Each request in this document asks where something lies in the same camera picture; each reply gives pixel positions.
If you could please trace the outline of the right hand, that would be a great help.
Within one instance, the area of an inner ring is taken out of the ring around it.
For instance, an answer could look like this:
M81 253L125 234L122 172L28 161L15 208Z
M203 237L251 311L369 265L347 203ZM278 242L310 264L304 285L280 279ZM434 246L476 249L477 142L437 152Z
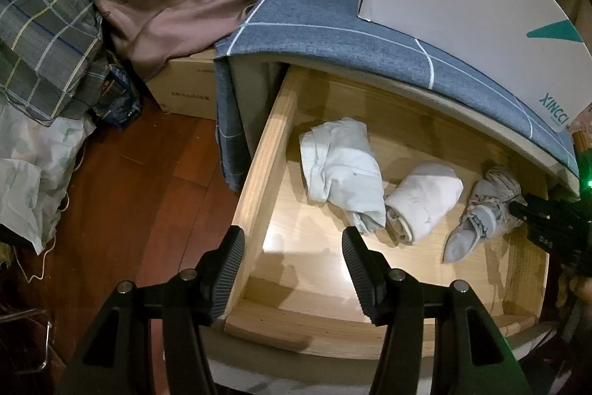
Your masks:
M570 295L574 295L582 302L582 315L591 320L592 279L579 276L573 270L565 267L558 281L558 295L556 307L562 309Z

